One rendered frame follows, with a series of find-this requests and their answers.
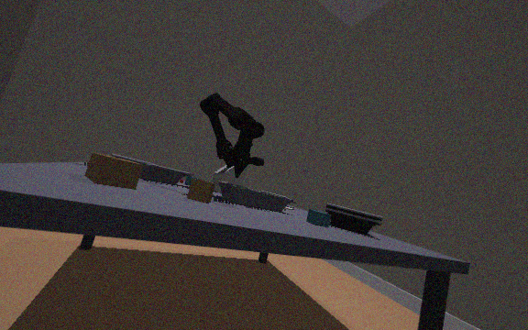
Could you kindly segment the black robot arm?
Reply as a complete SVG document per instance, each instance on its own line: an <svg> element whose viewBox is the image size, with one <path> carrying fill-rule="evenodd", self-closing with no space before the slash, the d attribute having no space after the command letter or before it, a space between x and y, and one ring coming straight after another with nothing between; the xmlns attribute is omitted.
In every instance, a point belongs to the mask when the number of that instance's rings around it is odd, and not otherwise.
<svg viewBox="0 0 528 330"><path fill-rule="evenodd" d="M233 147L232 144L226 139L224 130L222 128L219 111L222 112L228 118L228 122L232 127L239 130L239 138L245 138L252 141L254 138L260 138L264 134L264 126L256 122L255 119L249 115L245 110L234 107L222 97L219 93L214 93L209 95L206 99L200 102L200 107L205 114L209 116L211 121L217 142L216 142L216 151L218 149L225 147L232 149L232 152L235 152L237 145ZM231 156L217 155L220 160L224 159L227 168L234 166L234 163Z"/></svg>

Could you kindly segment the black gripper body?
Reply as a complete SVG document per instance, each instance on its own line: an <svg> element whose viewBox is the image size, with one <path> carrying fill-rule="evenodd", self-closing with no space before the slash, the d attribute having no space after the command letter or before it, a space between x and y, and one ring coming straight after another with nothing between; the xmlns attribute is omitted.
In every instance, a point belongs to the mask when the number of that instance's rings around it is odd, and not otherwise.
<svg viewBox="0 0 528 330"><path fill-rule="evenodd" d="M242 159L242 161L250 162L253 165L256 166L263 166L264 165L264 159L258 158L258 157L249 157L250 156L250 149L253 146L252 141L245 139L245 138L239 138L238 142L236 143L236 151L232 152L231 148L219 148L217 151L217 155L221 156L231 156L232 159Z"/></svg>

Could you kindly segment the light blue cube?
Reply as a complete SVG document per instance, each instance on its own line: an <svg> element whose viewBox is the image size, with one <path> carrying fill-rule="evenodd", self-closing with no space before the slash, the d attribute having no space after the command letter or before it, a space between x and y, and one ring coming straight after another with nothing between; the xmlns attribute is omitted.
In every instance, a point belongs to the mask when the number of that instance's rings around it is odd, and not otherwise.
<svg viewBox="0 0 528 330"><path fill-rule="evenodd" d="M329 227L331 215L309 209L306 222L313 225Z"/></svg>
<svg viewBox="0 0 528 330"><path fill-rule="evenodd" d="M189 176L187 176L187 177L186 177L186 181L185 181L184 184L186 184L186 185L190 185L190 186L191 186L192 179L198 179L198 178L194 178L194 177L189 177ZM201 179L198 179L198 180L201 180Z"/></svg>

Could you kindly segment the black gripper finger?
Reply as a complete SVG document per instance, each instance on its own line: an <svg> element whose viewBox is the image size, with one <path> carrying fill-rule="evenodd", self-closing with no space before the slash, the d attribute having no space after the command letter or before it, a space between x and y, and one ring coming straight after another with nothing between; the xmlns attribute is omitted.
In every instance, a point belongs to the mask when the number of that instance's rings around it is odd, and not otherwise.
<svg viewBox="0 0 528 330"><path fill-rule="evenodd" d="M241 159L230 159L230 160L232 160L234 163L235 176L237 178L242 160Z"/></svg>
<svg viewBox="0 0 528 330"><path fill-rule="evenodd" d="M237 177L239 177L239 175L242 173L242 171L246 168L248 164L251 164L251 163L247 161L241 161L241 165L240 165L240 169L239 169L239 173Z"/></svg>

